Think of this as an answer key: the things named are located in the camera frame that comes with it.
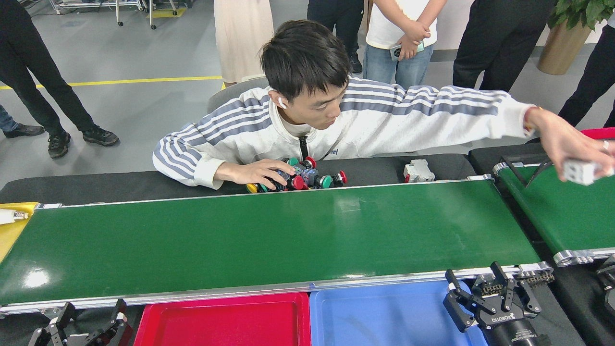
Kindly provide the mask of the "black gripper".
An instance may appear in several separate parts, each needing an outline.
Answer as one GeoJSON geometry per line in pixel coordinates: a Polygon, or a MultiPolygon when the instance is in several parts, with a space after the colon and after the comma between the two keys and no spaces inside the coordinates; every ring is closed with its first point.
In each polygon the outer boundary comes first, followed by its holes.
{"type": "Polygon", "coordinates": [[[496,261],[490,269],[496,283],[503,285],[502,300],[485,300],[481,294],[467,293],[461,289],[453,270],[446,270],[449,292],[443,304],[457,329],[465,333],[470,326],[478,324],[490,346],[549,346],[549,337],[536,333],[526,318],[534,318],[541,312],[528,282],[508,278],[496,261]]]}

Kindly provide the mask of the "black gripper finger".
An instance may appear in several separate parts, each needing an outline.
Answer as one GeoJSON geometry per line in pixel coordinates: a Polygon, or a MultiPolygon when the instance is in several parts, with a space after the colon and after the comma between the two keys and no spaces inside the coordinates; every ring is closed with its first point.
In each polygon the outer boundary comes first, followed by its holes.
{"type": "Polygon", "coordinates": [[[49,342],[52,342],[53,346],[67,346],[68,337],[64,328],[68,326],[74,316],[75,307],[67,302],[61,309],[60,314],[53,318],[46,328],[39,328],[33,332],[29,346],[47,346],[49,342]]]}
{"type": "Polygon", "coordinates": [[[126,308],[125,300],[118,299],[108,322],[86,337],[86,345],[127,346],[132,337],[133,328],[127,322],[126,308]]]}

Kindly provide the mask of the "person's left hand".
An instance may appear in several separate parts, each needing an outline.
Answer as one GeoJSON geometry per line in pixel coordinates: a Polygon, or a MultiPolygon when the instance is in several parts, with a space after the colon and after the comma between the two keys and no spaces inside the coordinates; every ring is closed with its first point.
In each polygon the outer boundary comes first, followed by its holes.
{"type": "Polygon", "coordinates": [[[560,116],[540,107],[528,109],[524,120],[527,126],[540,132],[545,153],[551,158],[562,182],[566,181],[563,164],[570,159],[597,163],[599,169],[594,173],[596,178],[613,175],[613,141],[599,141],[585,136],[560,116]]]}
{"type": "Polygon", "coordinates": [[[404,59],[411,59],[417,54],[418,46],[421,42],[419,38],[412,38],[407,34],[402,35],[402,37],[398,40],[398,44],[400,44],[400,53],[398,55],[398,61],[402,61],[404,59]]]}

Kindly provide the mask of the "person's right hand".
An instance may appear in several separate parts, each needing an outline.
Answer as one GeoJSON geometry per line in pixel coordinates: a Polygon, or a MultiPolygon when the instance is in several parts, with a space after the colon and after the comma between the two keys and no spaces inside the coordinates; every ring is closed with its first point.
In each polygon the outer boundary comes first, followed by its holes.
{"type": "Polygon", "coordinates": [[[401,27],[404,35],[400,43],[403,45],[418,45],[424,38],[431,36],[429,26],[415,20],[408,20],[401,27]]]}
{"type": "Polygon", "coordinates": [[[268,189],[275,190],[273,180],[286,185],[286,180],[277,171],[283,171],[289,175],[295,174],[293,166],[279,160],[263,159],[246,165],[225,161],[219,165],[214,174],[214,179],[231,181],[237,184],[263,184],[268,189]]]}

